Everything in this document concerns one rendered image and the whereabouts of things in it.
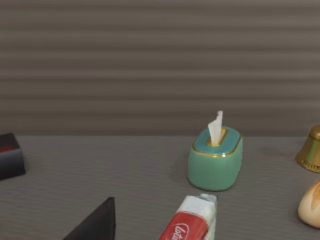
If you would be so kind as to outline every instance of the black object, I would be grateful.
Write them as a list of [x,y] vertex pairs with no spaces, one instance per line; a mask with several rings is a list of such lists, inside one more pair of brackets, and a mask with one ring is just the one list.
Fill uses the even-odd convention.
[[0,135],[0,180],[26,174],[24,155],[13,133]]
[[63,240],[114,240],[115,198],[109,197]]

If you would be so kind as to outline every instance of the table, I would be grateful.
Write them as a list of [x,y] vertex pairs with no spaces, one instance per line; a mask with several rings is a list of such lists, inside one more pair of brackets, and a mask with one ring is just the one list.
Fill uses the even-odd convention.
[[[156,240],[186,195],[195,137],[18,136],[25,176],[0,182],[1,240],[61,240],[108,197],[116,239]],[[319,177],[294,161],[304,138],[245,137],[236,185],[219,192],[216,240],[318,239],[296,216]]]

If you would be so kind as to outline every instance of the corrugated wall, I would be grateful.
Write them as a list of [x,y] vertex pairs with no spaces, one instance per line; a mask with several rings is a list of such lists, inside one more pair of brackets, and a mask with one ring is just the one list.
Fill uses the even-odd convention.
[[319,1],[0,0],[2,132],[305,135],[319,79]]

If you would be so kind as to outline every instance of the red and white tube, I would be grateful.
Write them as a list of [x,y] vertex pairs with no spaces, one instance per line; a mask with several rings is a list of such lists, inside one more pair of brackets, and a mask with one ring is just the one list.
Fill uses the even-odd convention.
[[217,197],[186,196],[159,240],[214,240]]

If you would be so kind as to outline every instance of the brass bell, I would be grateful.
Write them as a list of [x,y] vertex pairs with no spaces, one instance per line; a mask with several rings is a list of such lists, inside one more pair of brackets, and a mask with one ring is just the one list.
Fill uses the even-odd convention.
[[305,169],[320,173],[320,125],[311,128],[303,148],[295,159]]

